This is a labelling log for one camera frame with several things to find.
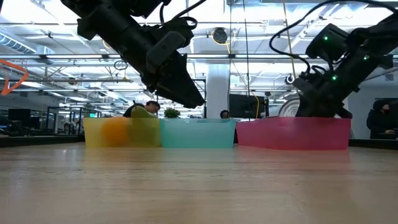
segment cable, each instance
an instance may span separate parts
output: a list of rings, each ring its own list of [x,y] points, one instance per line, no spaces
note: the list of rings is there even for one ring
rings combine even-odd
[[[162,25],[164,25],[163,10],[164,10],[164,3],[163,3],[162,6],[160,7],[160,11],[159,11],[159,13],[160,13],[160,15],[159,15],[159,17],[160,17],[160,24],[162,24]]]
[[[211,32],[211,39],[213,39],[214,43],[216,43],[216,44],[218,44],[218,45],[225,45],[225,46],[226,46],[226,49],[227,49],[227,51],[228,51],[228,53],[229,53],[229,54],[231,53],[231,49],[230,49],[229,46],[234,42],[234,40],[230,40],[229,43],[225,43],[225,44],[217,43],[217,41],[214,39],[214,31]]]
[[[180,13],[178,13],[177,15],[175,15],[175,16],[173,17],[172,20],[178,19],[180,16],[184,15],[185,13],[190,12],[192,9],[194,9],[194,8],[196,8],[196,7],[198,7],[198,6],[200,6],[200,5],[203,4],[205,1],[206,1],[206,0],[200,0],[200,1],[196,2],[195,4],[191,5],[190,7],[184,9],[183,11],[181,11]]]
[[[286,26],[288,26],[289,24],[287,23],[286,0],[284,0],[284,14],[285,14]],[[293,49],[292,49],[292,42],[290,41],[290,32],[289,32],[289,30],[287,30],[287,43],[289,44],[289,52],[292,54],[293,53]],[[296,71],[295,71],[295,68],[294,68],[294,60],[293,60],[292,57],[290,59],[292,61],[293,77],[296,79]]]
[[[244,79],[242,78],[242,74],[239,73],[238,68],[237,68],[236,65],[235,65],[235,62],[234,62],[231,58],[230,58],[230,61],[231,61],[232,64],[234,65],[234,67],[235,67],[235,69],[236,69],[236,72],[238,73],[238,75],[239,75],[240,79],[242,80],[243,84],[246,86],[247,89],[249,89],[248,84],[247,84],[247,83],[244,81]],[[250,94],[250,93],[255,97],[255,99],[256,99],[256,101],[257,101],[256,119],[258,119],[258,112],[259,112],[259,108],[260,108],[260,100],[259,100],[259,98],[258,98],[253,92],[249,92],[249,94]]]
[[[320,7],[324,6],[324,5],[327,5],[327,4],[331,4],[331,3],[335,3],[335,2],[343,2],[343,1],[347,1],[347,0],[342,0],[342,1],[339,1],[339,0],[329,0],[329,1],[321,2],[320,4],[317,4],[317,5],[316,5],[315,7],[313,7],[311,10],[309,10],[309,11],[306,13],[306,15],[304,15],[301,19],[297,20],[297,21],[294,22],[293,24],[287,26],[286,28],[281,29],[281,30],[278,31],[276,34],[274,34],[274,35],[271,37],[270,41],[269,41],[269,47],[270,47],[273,51],[277,52],[278,54],[287,55],[287,56],[289,56],[289,57],[292,57],[292,58],[301,60],[303,63],[305,63],[305,64],[307,65],[307,69],[306,69],[305,73],[306,73],[306,74],[309,74],[310,71],[311,71],[311,66],[310,66],[310,64],[309,64],[309,62],[308,62],[307,60],[305,60],[304,58],[300,57],[300,56],[297,55],[297,54],[290,54],[290,53],[283,52],[283,51],[281,51],[281,50],[276,49],[274,46],[272,46],[272,42],[274,41],[274,39],[275,39],[276,37],[280,36],[283,32],[285,32],[285,31],[287,31],[287,30],[289,30],[289,29],[291,29],[291,28],[297,26],[298,24],[300,24],[308,15],[310,15],[311,13],[313,13],[313,12],[314,12],[315,10],[317,10],[318,8],[320,8]],[[366,4],[375,5],[375,6],[379,6],[379,7],[384,7],[384,8],[386,8],[386,9],[392,11],[392,12],[397,12],[397,11],[398,11],[398,10],[395,9],[394,7],[389,6],[389,5],[387,5],[387,4],[383,3],[383,2],[379,2],[379,1],[372,1],[372,0],[354,0],[354,2],[361,2],[361,3],[366,3]]]
[[[245,2],[245,0],[243,0],[243,15],[244,15],[244,31],[245,31],[244,35],[245,35],[245,38],[246,38],[246,62],[248,64],[248,74],[247,74],[248,84],[246,86],[248,87],[248,92],[249,92],[249,95],[250,95],[248,22],[246,20],[246,4],[244,2]],[[259,117],[259,109],[260,109],[260,101],[259,101],[259,98],[254,93],[252,93],[252,94],[257,100],[256,119],[258,119],[258,117]]]

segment computer screen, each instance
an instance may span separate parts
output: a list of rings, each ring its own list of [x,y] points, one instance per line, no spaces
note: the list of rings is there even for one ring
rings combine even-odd
[[[229,94],[229,115],[232,118],[260,118],[265,111],[265,98],[257,96],[259,108],[257,112],[257,99],[254,96]]]
[[[30,127],[30,109],[8,109],[8,120],[22,121],[22,125]]]

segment column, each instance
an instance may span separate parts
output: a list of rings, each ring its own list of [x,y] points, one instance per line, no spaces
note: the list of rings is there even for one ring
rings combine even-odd
[[[207,118],[220,118],[228,110],[229,65],[210,64],[207,73]]]

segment wooden table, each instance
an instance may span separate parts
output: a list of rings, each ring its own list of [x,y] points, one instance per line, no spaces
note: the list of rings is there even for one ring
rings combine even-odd
[[[0,223],[398,223],[398,152],[0,149]]]

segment yellow cable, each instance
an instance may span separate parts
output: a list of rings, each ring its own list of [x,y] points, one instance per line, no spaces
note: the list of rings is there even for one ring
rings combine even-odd
[[[288,25],[288,23],[287,23],[286,0],[284,0],[284,12],[285,12],[286,27],[288,27],[289,25]],[[289,33],[289,30],[287,30],[287,41],[288,41],[288,43],[289,43],[289,50],[290,50],[290,53],[292,54],[293,51],[292,51],[292,43],[291,43],[291,41],[290,41],[290,33]],[[293,60],[292,57],[291,57],[290,59],[291,59],[291,61],[292,61],[293,77],[296,79],[296,72],[295,72],[295,69],[294,69],[294,60]]]
[[[228,53],[230,54],[231,51],[230,51],[230,49],[229,49],[229,45],[232,44],[234,41],[231,40],[229,43],[219,44],[219,43],[217,43],[216,40],[214,39],[213,34],[214,34],[214,31],[211,32],[211,39],[214,41],[214,43],[216,43],[216,44],[218,44],[218,45],[225,45],[225,46],[226,46],[226,49],[227,49],[227,51],[228,51]],[[235,63],[234,63],[234,67],[235,67],[236,71],[239,73],[238,68],[236,68],[236,66],[235,66]],[[244,83],[244,85],[246,86],[246,88],[249,90],[248,84],[246,84],[246,82],[244,81],[244,79],[242,78],[242,76],[241,76],[240,73],[239,73],[239,77],[242,79],[242,82]],[[259,98],[258,98],[253,92],[251,92],[251,94],[255,97],[255,99],[256,99],[256,101],[257,101],[256,119],[258,119],[258,117],[259,117],[259,110],[260,110],[260,100],[259,100]]]
[[[245,82],[244,79],[242,78],[242,75],[239,73],[238,68],[236,68],[235,63],[234,63],[234,62],[232,62],[232,63],[233,63],[233,65],[234,65],[236,71],[238,72],[240,79],[242,80],[242,82],[244,83],[244,85],[246,86],[246,88],[249,90],[248,84],[246,84],[246,82]],[[256,101],[257,101],[256,119],[258,119],[258,117],[259,117],[259,110],[260,110],[260,100],[259,100],[259,98],[258,98],[253,92],[251,92],[251,94],[255,97],[255,99],[256,99]]]

